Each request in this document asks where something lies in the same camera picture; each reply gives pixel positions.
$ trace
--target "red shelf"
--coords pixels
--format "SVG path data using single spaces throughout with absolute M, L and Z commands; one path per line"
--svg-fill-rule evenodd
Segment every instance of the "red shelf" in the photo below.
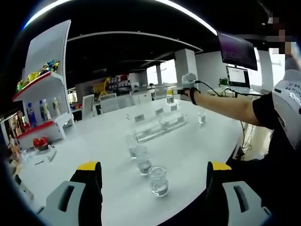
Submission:
M 39 76 L 38 78 L 36 78 L 35 80 L 33 80 L 32 82 L 28 83 L 25 87 L 23 87 L 23 89 L 21 89 L 18 93 L 16 93 L 13 97 L 13 101 L 20 96 L 25 90 L 27 90 L 29 87 L 33 86 L 35 83 L 41 81 L 42 79 L 48 77 L 51 75 L 51 72 L 47 72 L 45 74 L 43 74 L 42 76 Z
M 25 137 L 25 136 L 33 133 L 33 132 L 36 132 L 36 131 L 41 130 L 41 129 L 45 129 L 46 127 L 51 126 L 51 125 L 54 125 L 54 121 L 48 121 L 48 122 L 46 122 L 42 125 L 39 125 L 35 128 L 32 128 L 32 129 L 26 131 L 25 133 L 22 133 L 21 135 L 17 136 L 16 138 L 17 139 L 23 138 L 23 137 Z

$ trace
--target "white round table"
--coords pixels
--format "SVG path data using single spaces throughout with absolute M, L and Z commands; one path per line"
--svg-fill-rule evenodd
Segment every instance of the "white round table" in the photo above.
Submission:
M 28 165 L 20 178 L 40 205 L 63 181 L 70 180 L 76 168 L 87 161 L 99 161 L 103 177 L 104 226 L 153 226 L 179 213 L 206 187 L 208 161 L 226 162 L 242 133 L 239 121 L 204 110 L 188 101 L 175 100 L 188 123 L 142 145 L 149 150 L 153 166 L 167 169 L 169 192 L 156 197 L 150 180 L 142 176 L 127 150 L 125 134 L 131 132 L 133 118 L 155 115 L 165 99 L 124 108 L 79 121 L 67 139 L 56 144 L 52 162 Z M 205 111 L 206 124 L 200 128 L 198 113 Z

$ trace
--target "monitor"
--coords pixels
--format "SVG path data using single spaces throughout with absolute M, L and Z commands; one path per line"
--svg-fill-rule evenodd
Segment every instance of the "monitor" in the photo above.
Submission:
M 257 71 L 257 61 L 252 43 L 235 35 L 218 33 L 222 61 L 226 64 L 242 66 Z
M 249 73 L 247 69 L 226 66 L 230 86 L 250 88 Z

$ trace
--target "blue bottle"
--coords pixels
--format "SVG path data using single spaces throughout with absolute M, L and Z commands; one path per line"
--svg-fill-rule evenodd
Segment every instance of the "blue bottle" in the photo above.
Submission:
M 27 104 L 27 113 L 28 113 L 28 119 L 29 119 L 30 126 L 32 128 L 36 127 L 37 126 L 37 121 L 36 121 L 36 117 L 34 115 L 34 111 L 33 111 L 31 103 Z

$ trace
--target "ceiling light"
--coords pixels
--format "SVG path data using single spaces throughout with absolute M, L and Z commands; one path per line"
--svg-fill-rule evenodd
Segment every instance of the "ceiling light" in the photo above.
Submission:
M 46 6 L 46 7 L 44 7 L 43 9 L 41 9 L 39 12 L 37 12 L 35 15 L 33 15 L 33 16 L 29 19 L 29 21 L 25 24 L 24 28 L 25 28 L 28 24 L 30 24 L 32 21 L 34 21 L 36 18 L 38 18 L 40 15 L 46 13 L 47 11 L 51 10 L 52 8 L 54 8 L 54 7 L 58 6 L 58 5 L 61 5 L 61 4 L 65 3 L 65 2 L 67 2 L 67 1 L 71 1 L 71 0 L 58 0 L 58 1 L 55 1 L 55 2 L 53 2 L 53 3 L 51 3 L 51 4 L 49 4 L 49 5 Z
M 158 2 L 161 2 L 163 4 L 166 4 L 168 6 L 171 6 L 183 13 L 185 13 L 186 15 L 190 16 L 191 18 L 195 19 L 196 21 L 198 21 L 200 24 L 202 24 L 204 27 L 206 27 L 208 30 L 210 30 L 213 34 L 215 34 L 217 36 L 217 32 L 216 30 L 210 26 L 207 22 L 205 22 L 203 19 L 201 19 L 200 17 L 198 17 L 197 15 L 193 14 L 192 12 L 190 12 L 189 10 L 185 9 L 184 7 L 174 3 L 174 2 L 171 2 L 169 0 L 155 0 L 155 1 L 158 1 Z

